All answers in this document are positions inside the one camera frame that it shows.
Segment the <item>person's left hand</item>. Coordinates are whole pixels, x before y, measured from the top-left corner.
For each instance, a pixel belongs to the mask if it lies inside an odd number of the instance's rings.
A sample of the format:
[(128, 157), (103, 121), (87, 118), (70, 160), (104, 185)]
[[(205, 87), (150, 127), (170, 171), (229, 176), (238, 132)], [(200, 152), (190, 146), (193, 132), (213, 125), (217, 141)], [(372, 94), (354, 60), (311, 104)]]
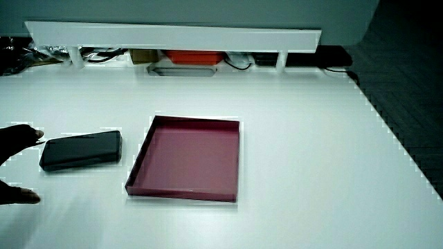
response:
[[(1, 164), (4, 164), (10, 157), (29, 147), (42, 144), (39, 141), (44, 132), (34, 129), (29, 124), (17, 124), (10, 127), (1, 128)], [(39, 195), (34, 191), (10, 186), (1, 181), (1, 204), (37, 204), (41, 201)]]

